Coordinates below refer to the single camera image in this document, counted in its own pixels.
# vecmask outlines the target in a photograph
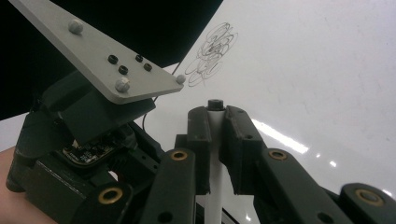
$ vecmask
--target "scribble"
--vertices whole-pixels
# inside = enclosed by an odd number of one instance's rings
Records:
[[[206,40],[198,49],[195,60],[185,71],[189,78],[189,86],[194,87],[205,80],[213,77],[222,67],[220,59],[231,49],[238,37],[233,33],[233,27],[224,22],[213,28],[207,35]]]

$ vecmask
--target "gray metal plate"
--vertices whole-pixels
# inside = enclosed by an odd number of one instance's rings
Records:
[[[48,0],[10,0],[41,34],[43,34],[109,101],[127,104],[150,97],[180,91],[183,85],[161,67],[144,59],[135,60],[136,52],[126,48],[108,35],[96,30],[64,9]],[[79,20],[83,30],[75,35],[69,32],[68,23]],[[110,54],[118,57],[117,64],[111,64]],[[152,66],[151,71],[144,64]],[[119,73],[120,65],[128,68],[128,74]],[[118,92],[115,84],[121,77],[130,80],[127,92]]]

